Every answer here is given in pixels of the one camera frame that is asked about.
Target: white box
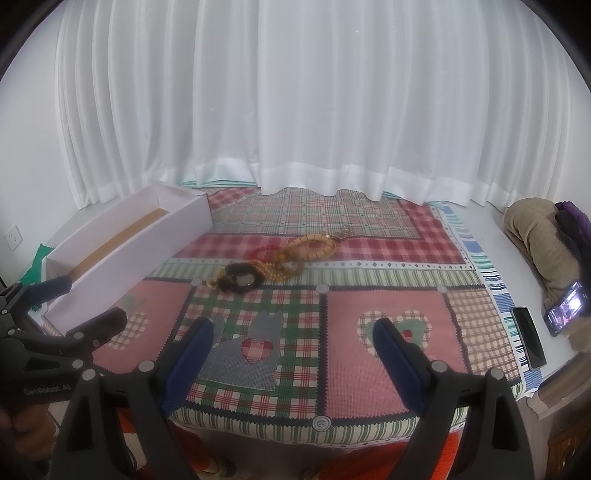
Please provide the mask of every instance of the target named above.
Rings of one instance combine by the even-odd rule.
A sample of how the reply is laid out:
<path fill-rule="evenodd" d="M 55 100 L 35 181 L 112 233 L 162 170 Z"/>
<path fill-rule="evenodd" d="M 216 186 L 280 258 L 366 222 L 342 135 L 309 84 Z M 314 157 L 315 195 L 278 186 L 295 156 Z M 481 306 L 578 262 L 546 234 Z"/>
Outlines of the white box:
<path fill-rule="evenodd" d="M 82 273 L 69 294 L 45 304 L 45 319 L 66 333 L 95 317 L 213 226 L 204 192 L 155 182 L 113 205 L 58 245 L 43 261 L 43 280 L 70 274 L 115 236 L 158 209 L 167 213 L 160 212 L 161 218 Z"/>

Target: blue gripper pad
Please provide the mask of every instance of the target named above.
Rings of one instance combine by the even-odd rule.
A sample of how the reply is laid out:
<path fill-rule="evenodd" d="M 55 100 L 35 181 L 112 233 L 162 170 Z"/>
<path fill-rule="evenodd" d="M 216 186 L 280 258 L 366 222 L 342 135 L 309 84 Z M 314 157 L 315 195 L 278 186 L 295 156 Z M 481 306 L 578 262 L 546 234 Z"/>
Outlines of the blue gripper pad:
<path fill-rule="evenodd" d="M 373 340 L 378 356 L 396 387 L 402 403 L 420 417 L 427 404 L 419 374 L 381 320 L 374 325 Z"/>
<path fill-rule="evenodd" d="M 29 305 L 41 305 L 69 293 L 71 289 L 72 279 L 62 275 L 29 287 L 25 293 L 25 300 Z"/>
<path fill-rule="evenodd" d="M 174 410 L 183 406 L 212 348 L 213 324 L 210 321 L 203 322 L 200 328 L 189 329 L 186 335 L 192 335 L 193 338 L 189 340 L 184 352 L 171 369 L 164 386 L 164 397 L 160 409 L 165 417 L 169 417 Z"/>

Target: white curtain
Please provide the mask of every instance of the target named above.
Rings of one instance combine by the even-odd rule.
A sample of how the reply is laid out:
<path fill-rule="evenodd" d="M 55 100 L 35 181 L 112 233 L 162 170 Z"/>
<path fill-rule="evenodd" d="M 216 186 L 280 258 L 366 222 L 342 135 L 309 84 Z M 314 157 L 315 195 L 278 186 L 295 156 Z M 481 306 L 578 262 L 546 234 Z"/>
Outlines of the white curtain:
<path fill-rule="evenodd" d="M 153 180 L 503 208 L 556 188 L 566 57 L 519 0 L 69 0 L 66 168 L 80 208 Z"/>

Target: plaid bedspread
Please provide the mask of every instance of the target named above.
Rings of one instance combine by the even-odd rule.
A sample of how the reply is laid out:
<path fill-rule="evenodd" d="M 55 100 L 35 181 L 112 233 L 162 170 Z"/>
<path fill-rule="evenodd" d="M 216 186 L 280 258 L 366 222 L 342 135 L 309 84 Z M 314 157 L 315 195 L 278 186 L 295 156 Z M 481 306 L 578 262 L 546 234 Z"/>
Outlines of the plaid bedspread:
<path fill-rule="evenodd" d="M 325 446 L 408 437 L 417 419 L 371 342 L 381 317 L 430 359 L 457 371 L 500 367 L 516 396 L 524 380 L 535 383 L 510 295 L 448 205 L 393 197 L 371 202 L 348 190 L 335 197 L 301 189 L 269 196 L 253 187 L 205 191 L 213 230 L 118 302 L 128 327 L 95 354 L 100 367 L 129 371 L 155 359 L 197 317 L 208 317 L 215 344 L 185 406 L 173 414 L 180 423 Z M 281 247 L 344 225 L 353 237 L 334 256 L 306 263 L 284 283 L 267 282 L 244 295 L 206 285 L 221 266 L 257 247 Z M 465 417 L 458 409 L 454 427 Z"/>

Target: smartphone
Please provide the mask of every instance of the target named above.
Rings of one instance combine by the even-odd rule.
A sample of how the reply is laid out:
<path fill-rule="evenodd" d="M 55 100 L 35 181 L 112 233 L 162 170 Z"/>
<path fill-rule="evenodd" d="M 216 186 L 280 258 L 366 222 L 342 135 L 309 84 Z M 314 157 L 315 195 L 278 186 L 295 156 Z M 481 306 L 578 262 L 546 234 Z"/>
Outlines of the smartphone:
<path fill-rule="evenodd" d="M 526 307 L 513 309 L 513 318 L 523 343 L 525 357 L 531 370 L 543 367 L 546 364 L 546 356 L 540 342 L 540 337 L 535 329 L 534 321 L 531 319 L 530 311 Z"/>
<path fill-rule="evenodd" d="M 587 293 L 579 280 L 575 281 L 564 296 L 544 315 L 550 335 L 557 336 L 569 322 L 587 305 Z"/>

